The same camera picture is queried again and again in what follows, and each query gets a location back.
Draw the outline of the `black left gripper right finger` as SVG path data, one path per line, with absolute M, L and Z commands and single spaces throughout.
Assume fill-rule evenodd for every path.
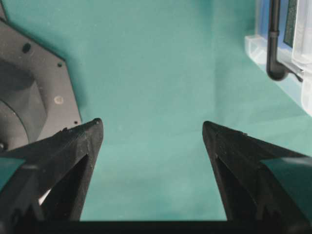
M 310 156 L 205 121 L 203 142 L 228 220 L 310 222 Z

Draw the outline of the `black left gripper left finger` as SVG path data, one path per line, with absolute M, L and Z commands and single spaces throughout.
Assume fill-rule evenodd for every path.
M 0 155 L 21 165 L 0 191 L 0 220 L 33 208 L 39 220 L 78 221 L 104 139 L 100 118 Z

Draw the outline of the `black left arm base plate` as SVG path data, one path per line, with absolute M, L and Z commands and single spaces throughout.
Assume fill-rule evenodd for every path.
M 0 21 L 0 150 L 81 124 L 63 58 Z

